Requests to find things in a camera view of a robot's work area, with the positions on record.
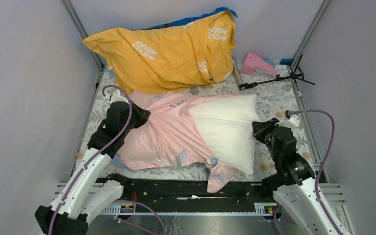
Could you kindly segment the yellow Mickey Mouse pillow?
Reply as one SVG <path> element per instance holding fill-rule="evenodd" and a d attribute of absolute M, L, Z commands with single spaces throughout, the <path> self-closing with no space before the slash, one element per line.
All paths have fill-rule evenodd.
<path fill-rule="evenodd" d="M 233 71 L 234 13 L 151 30 L 116 27 L 83 44 L 103 57 L 127 93 L 162 94 L 224 81 Z"/>

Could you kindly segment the metal cylinder rod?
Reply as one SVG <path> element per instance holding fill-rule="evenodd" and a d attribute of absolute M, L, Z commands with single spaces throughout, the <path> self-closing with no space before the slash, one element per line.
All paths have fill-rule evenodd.
<path fill-rule="evenodd" d="M 232 59 L 232 62 L 233 62 L 233 76 L 234 76 L 234 79 L 235 79 L 235 82 L 239 88 L 240 91 L 244 90 L 244 82 L 243 82 L 243 79 L 240 75 L 240 72 L 239 72 L 239 69 L 237 67 L 237 63 L 236 63 L 236 59 Z"/>

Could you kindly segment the pink wedge block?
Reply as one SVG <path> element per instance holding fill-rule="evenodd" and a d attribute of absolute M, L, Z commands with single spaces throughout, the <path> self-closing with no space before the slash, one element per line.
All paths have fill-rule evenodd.
<path fill-rule="evenodd" d="M 239 72 L 245 75 L 267 77 L 275 77 L 278 74 L 278 71 L 273 66 L 251 51 L 247 53 Z"/>

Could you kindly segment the blue cloth behind pillow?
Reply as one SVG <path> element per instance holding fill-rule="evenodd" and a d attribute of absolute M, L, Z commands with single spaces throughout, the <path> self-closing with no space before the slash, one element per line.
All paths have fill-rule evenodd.
<path fill-rule="evenodd" d="M 162 29 L 162 28 L 168 28 L 168 27 L 174 27 L 174 26 L 184 26 L 184 25 L 186 25 L 188 23 L 191 23 L 193 21 L 196 21 L 196 20 L 199 20 L 199 19 L 202 19 L 202 18 L 205 18 L 205 17 L 209 17 L 209 16 L 212 16 L 212 15 L 215 15 L 217 13 L 224 12 L 224 11 L 229 11 L 236 18 L 238 17 L 238 15 L 237 15 L 237 13 L 235 11 L 233 11 L 233 10 L 231 10 L 229 8 L 226 8 L 226 7 L 219 7 L 217 9 L 215 9 L 213 12 L 208 13 L 208 14 L 203 14 L 203 15 L 197 16 L 197 17 L 183 18 L 183 19 L 180 19 L 180 20 L 177 20 L 177 21 L 173 21 L 173 22 L 170 22 L 170 23 L 156 25 L 156 26 L 147 28 L 145 30 Z"/>

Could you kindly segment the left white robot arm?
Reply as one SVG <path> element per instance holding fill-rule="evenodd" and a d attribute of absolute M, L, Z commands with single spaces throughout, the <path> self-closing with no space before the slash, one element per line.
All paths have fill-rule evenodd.
<path fill-rule="evenodd" d="M 60 194 L 49 206 L 39 206 L 35 218 L 46 235 L 84 235 L 92 221 L 114 200 L 127 201 L 132 188 L 117 180 L 89 195 L 102 170 L 124 145 L 132 129 L 143 126 L 151 113 L 134 102 L 110 104 L 106 118 L 87 144 L 85 155 Z"/>

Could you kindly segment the blue Elsa pillowcase pink inside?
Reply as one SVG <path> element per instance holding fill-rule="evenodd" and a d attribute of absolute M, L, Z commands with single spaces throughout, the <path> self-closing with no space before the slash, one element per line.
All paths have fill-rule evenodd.
<path fill-rule="evenodd" d="M 209 193 L 221 190 L 237 173 L 238 169 L 214 155 L 189 113 L 190 108 L 210 98 L 174 92 L 163 95 L 133 92 L 130 98 L 149 111 L 150 116 L 145 124 L 126 135 L 114 163 L 132 170 L 204 163 L 210 169 Z"/>

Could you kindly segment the white pillow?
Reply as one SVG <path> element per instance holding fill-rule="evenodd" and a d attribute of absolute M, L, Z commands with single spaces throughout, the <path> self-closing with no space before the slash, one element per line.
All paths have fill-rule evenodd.
<path fill-rule="evenodd" d="M 196 128 L 218 161 L 251 175 L 254 173 L 253 122 L 259 122 L 257 96 L 206 97 L 189 109 Z"/>

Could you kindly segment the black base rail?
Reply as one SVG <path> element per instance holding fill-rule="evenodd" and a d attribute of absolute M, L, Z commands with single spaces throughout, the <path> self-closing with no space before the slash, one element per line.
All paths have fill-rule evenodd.
<path fill-rule="evenodd" d="M 124 183 L 123 195 L 106 212 L 119 215 L 267 215 L 280 206 L 260 182 L 228 182 L 215 193 L 206 181 L 130 179 L 120 174 L 97 178 Z"/>

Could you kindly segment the floral patterned mat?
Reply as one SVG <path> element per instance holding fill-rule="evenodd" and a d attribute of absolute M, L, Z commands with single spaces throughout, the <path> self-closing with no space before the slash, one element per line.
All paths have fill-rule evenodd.
<path fill-rule="evenodd" d="M 221 83 L 191 87 L 184 90 L 183 93 L 194 96 L 254 94 L 257 96 L 257 114 L 263 121 L 272 118 L 283 120 L 286 110 L 298 109 L 298 102 L 296 100 L 290 80 L 267 83 L 252 89 L 240 91 L 233 75 L 230 75 Z M 76 155 L 75 162 L 72 167 L 73 169 L 76 169 L 81 162 L 90 136 L 97 129 L 100 122 L 105 118 L 105 112 L 107 111 L 108 107 L 109 101 L 104 99 L 101 89 L 98 89 L 94 98 L 94 104 L 92 106 L 90 116 L 88 118 L 85 133 L 80 141 L 81 146 Z M 104 168 L 100 176 L 105 177 L 115 172 L 129 178 L 172 180 L 207 180 L 210 173 L 209 169 L 201 163 L 195 163 L 188 166 L 181 166 L 178 164 L 171 167 L 130 170 L 125 166 L 111 162 Z M 255 147 L 254 173 L 252 175 L 246 175 L 242 172 L 237 172 L 234 175 L 233 180 L 260 181 L 274 172 L 274 163 L 272 162 L 267 149 L 260 143 L 257 143 Z"/>

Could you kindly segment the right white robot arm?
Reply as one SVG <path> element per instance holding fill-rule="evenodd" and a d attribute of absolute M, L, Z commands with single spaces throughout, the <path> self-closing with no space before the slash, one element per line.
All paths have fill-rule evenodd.
<path fill-rule="evenodd" d="M 314 170 L 297 152 L 292 130 L 299 123 L 296 115 L 252 123 L 254 138 L 267 147 L 277 171 L 262 180 L 261 195 L 279 203 L 307 235 L 349 235 L 319 188 Z"/>

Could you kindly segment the black tripod stand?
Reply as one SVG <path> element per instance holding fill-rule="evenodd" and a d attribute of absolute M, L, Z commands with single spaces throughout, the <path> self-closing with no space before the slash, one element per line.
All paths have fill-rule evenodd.
<path fill-rule="evenodd" d="M 262 81 L 262 82 L 252 82 L 252 83 L 244 83 L 242 80 L 240 80 L 239 82 L 236 81 L 238 89 L 240 91 L 243 91 L 243 90 L 246 90 L 246 89 L 254 88 L 254 87 L 258 86 L 258 85 L 262 85 L 262 84 L 266 84 L 266 83 L 271 83 L 271 82 L 285 81 L 287 79 L 293 80 L 293 82 L 295 84 L 297 84 L 297 80 L 299 80 L 299 81 L 302 81 L 302 82 L 305 82 L 305 83 L 308 83 L 308 84 L 311 84 L 311 85 L 316 85 L 315 83 L 310 82 L 310 81 L 308 81 L 308 80 L 305 79 L 305 74 L 302 71 L 302 69 L 300 68 L 300 62 L 301 62 L 302 57 L 303 57 L 303 55 L 301 54 L 299 56 L 299 59 L 297 61 L 296 66 L 291 70 L 289 76 L 281 77 L 278 74 L 278 75 L 276 75 L 274 77 L 274 79 L 270 79 L 270 80 L 266 80 L 266 81 Z"/>

